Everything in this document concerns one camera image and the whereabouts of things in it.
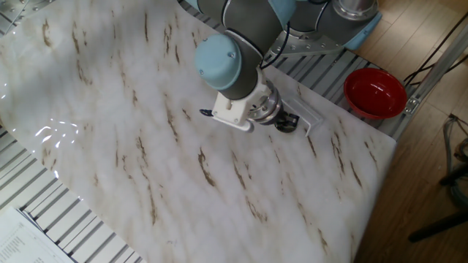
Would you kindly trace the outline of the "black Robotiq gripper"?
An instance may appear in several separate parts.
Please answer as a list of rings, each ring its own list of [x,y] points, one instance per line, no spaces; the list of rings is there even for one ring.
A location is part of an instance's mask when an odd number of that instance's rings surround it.
[[[273,124],[278,131],[290,133],[293,131],[293,127],[298,125],[299,118],[298,115],[280,110]]]

